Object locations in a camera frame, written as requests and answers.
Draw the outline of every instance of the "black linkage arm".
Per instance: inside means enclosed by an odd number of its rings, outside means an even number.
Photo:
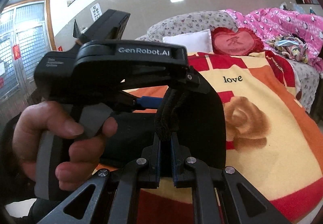
[[[171,163],[163,165],[162,153],[171,154]],[[175,187],[192,188],[195,224],[290,224],[233,167],[207,166],[179,145],[176,133],[162,145],[155,135],[123,169],[100,169],[38,224],[136,224],[140,189],[159,186],[162,165],[171,169]]]

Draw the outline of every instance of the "white pillow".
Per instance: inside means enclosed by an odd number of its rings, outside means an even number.
[[[183,45],[188,53],[213,53],[211,31],[209,29],[197,33],[187,33],[163,37],[164,43]]]

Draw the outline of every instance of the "black fabric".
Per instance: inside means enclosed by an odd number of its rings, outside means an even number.
[[[179,143],[192,156],[208,166],[222,169],[226,158],[226,133],[223,105],[215,90],[208,94],[168,89],[155,123],[155,114],[112,114],[117,120],[116,135],[109,138],[100,159],[102,164],[124,167],[141,156],[143,148],[152,145],[154,133],[177,132]]]
[[[56,208],[60,201],[49,201],[46,199],[36,199],[33,206],[30,208],[28,217],[31,223],[37,223],[44,218],[49,212]]]
[[[305,41],[303,38],[301,38],[299,35],[297,35],[297,34],[292,34],[292,36],[293,36],[293,37],[298,38],[298,39],[299,39],[299,40],[301,40],[304,44],[306,43],[306,41]]]
[[[14,220],[15,224],[35,224],[34,219],[32,216],[24,216],[22,218],[15,218],[12,217]]]
[[[11,119],[0,136],[0,204],[34,198],[34,182],[28,179],[12,152],[12,138],[20,114]]]
[[[188,94],[188,91],[167,89],[154,120],[156,133],[161,141],[170,140],[171,133],[178,131],[179,121],[176,110],[182,105]]]
[[[117,133],[108,138],[101,164],[124,167],[152,145],[155,135],[154,113],[112,113],[118,123]]]
[[[222,101],[215,90],[211,88],[208,94],[190,92],[177,109],[177,116],[179,144],[188,147],[192,156],[208,166],[224,168],[225,119]]]

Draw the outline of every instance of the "finger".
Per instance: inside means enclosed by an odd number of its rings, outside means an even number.
[[[41,133],[47,129],[64,138],[75,138],[84,131],[57,102],[29,106],[21,114],[14,131],[12,145],[17,157],[35,161]]]
[[[25,175],[31,179],[32,181],[36,181],[35,176],[36,176],[36,162],[32,161],[23,161],[20,163],[20,166],[25,173]]]
[[[105,143],[106,138],[103,135],[74,142],[68,151],[70,161],[74,163],[96,162],[104,152]]]
[[[96,161],[95,163],[63,162],[57,166],[55,175],[57,179],[62,182],[84,182],[92,175],[98,164],[99,161]]]
[[[118,124],[113,117],[109,117],[103,124],[102,133],[104,136],[111,137],[117,133]]]
[[[59,188],[61,190],[74,191],[74,190],[77,190],[83,183],[84,182],[70,183],[70,182],[59,181]]]

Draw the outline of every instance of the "red heart pillow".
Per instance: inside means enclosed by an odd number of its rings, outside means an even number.
[[[235,33],[231,29],[218,27],[211,32],[211,38],[215,54],[244,56],[264,51],[261,39],[248,28],[239,28]]]

